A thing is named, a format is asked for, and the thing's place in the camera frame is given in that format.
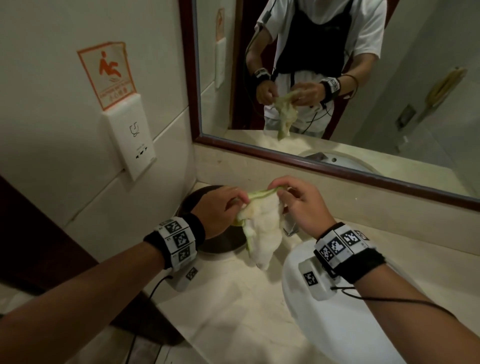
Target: orange sign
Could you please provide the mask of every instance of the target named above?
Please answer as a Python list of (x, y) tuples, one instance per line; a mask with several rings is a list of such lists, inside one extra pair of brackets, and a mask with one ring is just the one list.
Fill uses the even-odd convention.
[(77, 53), (103, 110), (137, 92), (125, 43), (103, 43)]

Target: person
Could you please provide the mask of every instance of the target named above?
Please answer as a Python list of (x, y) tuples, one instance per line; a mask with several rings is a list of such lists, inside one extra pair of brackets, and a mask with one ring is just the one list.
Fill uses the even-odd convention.
[[(386, 0), (269, 0), (246, 54), (257, 100), (265, 105), (264, 129), (279, 130), (272, 104), (297, 90), (291, 102), (298, 118), (290, 131), (322, 137), (333, 100), (364, 85), (380, 58), (386, 10)], [(275, 39), (270, 75), (261, 54)], [(353, 63), (342, 74), (350, 56)]]
[[(337, 225), (315, 186), (290, 176), (275, 179), (269, 188), (278, 186), (288, 187), (278, 196), (312, 237), (325, 236)], [(225, 231), (248, 202), (239, 188), (211, 191), (183, 219), (167, 220), (144, 242), (6, 314), (0, 321), (0, 363), (65, 362), (162, 269), (177, 264), (168, 238), (162, 239), (169, 233), (166, 226), (179, 224), (181, 232), (190, 229), (195, 238), (191, 244), (198, 246)], [(341, 264), (348, 266), (349, 259)], [(357, 276), (354, 286), (360, 295), (429, 301), (384, 262), (364, 268), (358, 259), (349, 267), (350, 276), (354, 272)], [(480, 339), (444, 311), (421, 304), (368, 301), (367, 305), (407, 363), (478, 362)]]

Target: mirror frame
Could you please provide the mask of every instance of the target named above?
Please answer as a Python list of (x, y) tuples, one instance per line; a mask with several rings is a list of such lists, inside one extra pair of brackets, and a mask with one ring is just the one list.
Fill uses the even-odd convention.
[(198, 42), (196, 41), (196, 0), (178, 0), (178, 3), (180, 8), (190, 127), (192, 141), (194, 143), (480, 212), (480, 199), (473, 197), (461, 196), (447, 191), (436, 190), (431, 187), (395, 180), (385, 176), (377, 176), (344, 167), (332, 166), (322, 162), (314, 162), (303, 157), (242, 144), (202, 133)]

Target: marble countertop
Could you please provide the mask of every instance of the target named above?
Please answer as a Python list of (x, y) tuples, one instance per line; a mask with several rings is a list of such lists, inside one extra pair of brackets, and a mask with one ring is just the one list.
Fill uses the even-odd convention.
[[(348, 224), (480, 335), (480, 256)], [(252, 266), (245, 250), (219, 260), (201, 256), (203, 268), (185, 292), (164, 284), (154, 300), (209, 363), (332, 363), (304, 337), (283, 298), (283, 261), (306, 238), (285, 236), (266, 272)]]
[(296, 156), (317, 152), (346, 155), (362, 161), (385, 177), (470, 196), (455, 173), (446, 167), (306, 135), (292, 133), (289, 138), (281, 141), (277, 140), (276, 135), (275, 131), (227, 130), (224, 138)]

